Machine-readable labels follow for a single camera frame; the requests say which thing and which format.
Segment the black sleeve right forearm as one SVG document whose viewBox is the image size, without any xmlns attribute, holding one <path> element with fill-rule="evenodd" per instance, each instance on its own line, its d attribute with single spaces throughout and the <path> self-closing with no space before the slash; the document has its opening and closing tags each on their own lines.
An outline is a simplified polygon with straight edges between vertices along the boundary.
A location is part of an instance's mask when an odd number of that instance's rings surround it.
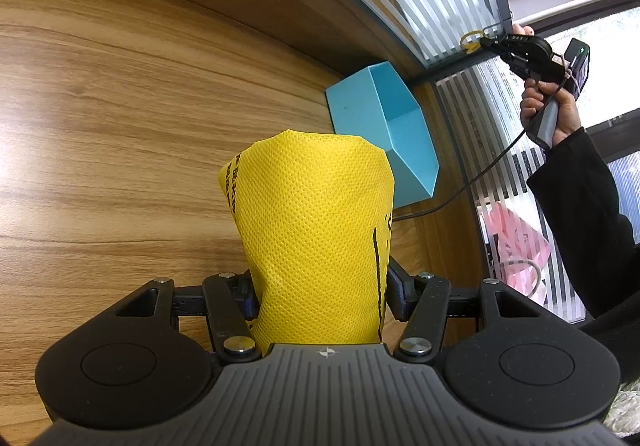
<svg viewBox="0 0 640 446">
<path fill-rule="evenodd" d="M 527 181 L 561 252 L 570 282 L 599 317 L 639 292 L 639 246 L 620 213 L 612 173 L 581 128 L 547 154 Z"/>
</svg>

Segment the person's right hand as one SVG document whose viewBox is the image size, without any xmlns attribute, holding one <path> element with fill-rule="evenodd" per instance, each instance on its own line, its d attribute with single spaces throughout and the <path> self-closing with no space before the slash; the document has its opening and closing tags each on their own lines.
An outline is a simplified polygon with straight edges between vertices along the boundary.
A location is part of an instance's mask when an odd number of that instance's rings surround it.
<svg viewBox="0 0 640 446">
<path fill-rule="evenodd" d="M 562 143 L 568 136 L 578 131 L 582 127 L 575 97 L 565 88 L 551 82 L 536 81 L 527 79 L 524 83 L 524 92 L 522 93 L 522 101 L 520 103 L 520 117 L 523 128 L 528 128 L 530 121 L 544 109 L 546 97 L 554 94 L 555 100 L 558 102 L 558 117 L 552 135 L 552 143 L 549 148 L 552 149 Z"/>
</svg>

